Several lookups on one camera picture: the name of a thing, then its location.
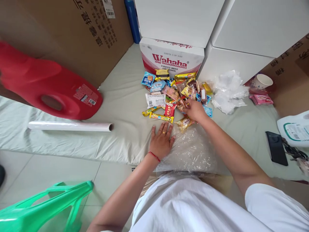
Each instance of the left hand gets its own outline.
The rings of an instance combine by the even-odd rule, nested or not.
[[[155,134],[155,126],[152,127],[149,151],[155,154],[160,160],[170,153],[175,142],[176,137],[171,137],[172,130],[173,125],[169,124],[169,122],[163,122],[157,134]]]

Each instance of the barcode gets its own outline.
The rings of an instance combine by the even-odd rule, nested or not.
[[[293,134],[293,135],[294,135],[294,138],[295,138],[295,139],[298,139],[298,140],[299,140],[299,137],[298,137],[297,134]]]
[[[85,101],[87,99],[87,95],[83,96],[83,98],[80,100],[81,102]]]
[[[92,105],[95,105],[95,104],[96,104],[96,102],[95,102],[94,100],[92,100],[92,99],[89,99],[89,102],[90,102]]]

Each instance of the plastic bag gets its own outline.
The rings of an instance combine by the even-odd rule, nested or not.
[[[212,103],[225,114],[232,114],[235,107],[246,106],[242,98],[249,95],[249,87],[243,86],[239,72],[232,70],[217,77],[213,82],[215,95]]]
[[[171,153],[165,157],[155,172],[187,171],[216,172],[217,157],[204,129],[194,124],[184,134],[177,128]]]

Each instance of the black phone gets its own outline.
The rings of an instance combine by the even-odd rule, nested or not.
[[[271,161],[284,166],[288,166],[286,152],[283,148],[281,135],[275,134],[270,131],[267,131],[266,135],[270,149]]]

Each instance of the red plastic bottle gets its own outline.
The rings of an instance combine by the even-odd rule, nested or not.
[[[0,80],[3,86],[51,115],[86,120],[100,108],[99,91],[56,62],[31,58],[0,41]],[[62,105],[56,110],[42,101],[47,95]]]

